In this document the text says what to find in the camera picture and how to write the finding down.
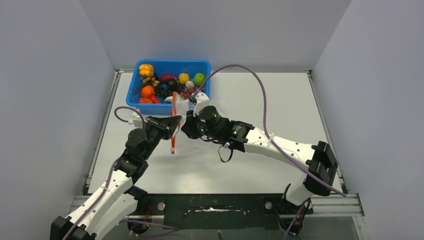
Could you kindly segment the yellow bumpy pepper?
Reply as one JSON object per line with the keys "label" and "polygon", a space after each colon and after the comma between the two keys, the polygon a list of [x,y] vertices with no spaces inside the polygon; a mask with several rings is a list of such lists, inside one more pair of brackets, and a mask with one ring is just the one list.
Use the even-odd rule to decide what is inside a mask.
{"label": "yellow bumpy pepper", "polygon": [[151,64],[141,64],[138,67],[138,73],[141,78],[151,78],[155,74],[155,69]]}

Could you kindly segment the clear zip top bag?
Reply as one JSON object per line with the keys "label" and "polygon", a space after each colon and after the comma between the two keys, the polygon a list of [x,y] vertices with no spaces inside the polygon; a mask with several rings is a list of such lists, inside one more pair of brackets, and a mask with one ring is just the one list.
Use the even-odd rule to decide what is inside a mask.
{"label": "clear zip top bag", "polygon": [[[181,119],[181,121],[178,125],[178,127],[180,127],[180,130],[178,132],[178,134],[179,134],[181,132],[181,128],[183,127],[184,123],[187,121],[187,111],[193,111],[194,105],[189,101],[189,99],[183,99],[180,96],[180,94],[178,94],[176,92],[174,92],[172,96],[173,96],[173,101],[170,102],[171,103],[171,114],[170,114],[170,116],[171,117],[177,116],[177,115],[182,116],[182,119]],[[177,148],[176,148],[177,135],[175,136],[174,139],[171,139],[170,152],[173,155],[177,153]]]}

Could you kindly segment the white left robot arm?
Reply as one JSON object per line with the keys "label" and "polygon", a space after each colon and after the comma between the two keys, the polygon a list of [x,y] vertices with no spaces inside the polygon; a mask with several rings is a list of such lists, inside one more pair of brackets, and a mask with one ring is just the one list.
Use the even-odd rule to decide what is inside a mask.
{"label": "white left robot arm", "polygon": [[143,128],[128,133],[125,149],[109,169],[105,182],[76,210],[51,224],[51,240],[101,240],[137,210],[147,192],[136,187],[148,158],[161,140],[169,140],[182,116],[147,117]]}

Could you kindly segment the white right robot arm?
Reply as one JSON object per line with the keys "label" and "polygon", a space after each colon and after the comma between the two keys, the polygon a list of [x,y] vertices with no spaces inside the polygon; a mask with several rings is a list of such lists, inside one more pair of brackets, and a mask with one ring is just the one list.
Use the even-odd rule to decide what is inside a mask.
{"label": "white right robot arm", "polygon": [[295,213],[313,195],[327,197],[339,192],[333,186],[338,162],[326,142],[307,144],[274,136],[249,123],[222,117],[212,105],[199,112],[188,110],[182,132],[193,140],[212,142],[231,152],[262,155],[301,171],[304,175],[289,184],[281,199],[286,213]]}

